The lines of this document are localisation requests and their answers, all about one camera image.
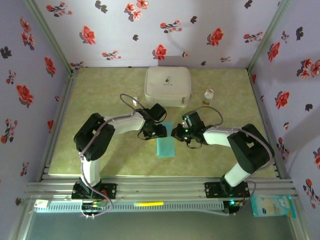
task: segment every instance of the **floral wallpaper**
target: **floral wallpaper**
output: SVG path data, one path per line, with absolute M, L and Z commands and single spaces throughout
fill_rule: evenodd
M 246 68 L 279 4 L 279 0 L 35 2 L 71 68 L 77 63 L 82 63 L 79 68 Z M 270 50 L 270 60 L 277 48 L 275 44 Z
M 316 4 L 290 4 L 251 71 L 273 147 L 299 192 L 312 240 L 320 236 L 320 31 L 309 20 L 319 15 Z
M 0 19 L 0 238 L 9 239 L 27 183 L 37 181 L 67 71 L 23 1 L 2 2 Z

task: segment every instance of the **table surface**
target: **table surface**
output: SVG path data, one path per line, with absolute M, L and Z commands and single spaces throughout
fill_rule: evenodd
M 147 68 L 82 68 L 67 107 L 62 129 L 51 161 L 51 175 L 79 175 L 80 159 L 73 138 L 93 113 L 119 116 L 131 112 L 119 98 L 121 93 L 137 97 L 145 106 L 145 75 Z M 211 103 L 224 117 L 222 127 L 243 127 L 252 123 L 265 136 L 260 113 L 246 69 L 189 69 L 192 97 L 187 107 L 166 107 L 166 122 L 175 127 L 184 113 L 203 106 L 206 89 L 214 91 Z M 211 109 L 198 111 L 205 125 L 220 121 Z M 157 157 L 156 139 L 143 141 L 137 131 L 113 136 L 100 159 L 100 173 L 106 176 L 191 176 L 220 177 L 237 162 L 230 147 L 203 145 L 189 149 L 174 141 L 175 157 Z M 254 175 L 273 178 L 272 167 Z

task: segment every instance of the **yellow label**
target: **yellow label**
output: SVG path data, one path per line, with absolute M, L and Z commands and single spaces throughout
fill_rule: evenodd
M 139 202 L 135 205 L 137 207 L 150 207 L 150 206 L 162 206 L 164 204 L 163 201 L 149 201 L 149 202 Z

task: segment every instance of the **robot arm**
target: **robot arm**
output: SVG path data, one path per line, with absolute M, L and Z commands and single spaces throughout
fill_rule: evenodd
M 237 163 L 220 181 L 221 190 L 228 195 L 233 188 L 275 156 L 275 152 L 256 127 L 247 124 L 242 128 L 205 126 L 196 111 L 182 116 L 182 124 L 172 130 L 171 136 L 189 146 L 191 140 L 202 145 L 231 147 Z
M 100 157 L 106 152 L 113 135 L 138 130 L 143 132 L 146 140 L 165 138 L 167 130 L 162 124 L 158 124 L 165 113 L 161 105 L 155 104 L 151 109 L 137 109 L 135 114 L 129 117 L 128 115 L 102 117 L 99 113 L 94 113 L 89 117 L 73 139 L 78 152 L 84 151 L 81 160 L 80 184 L 86 190 L 87 195 L 91 195 L 89 186 L 99 189 L 101 184 Z

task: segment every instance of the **glass panel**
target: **glass panel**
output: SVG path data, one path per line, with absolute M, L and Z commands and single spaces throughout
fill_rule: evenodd
M 35 213 L 28 240 L 291 240 L 287 217 L 253 217 L 250 206 L 235 217 L 204 212 Z

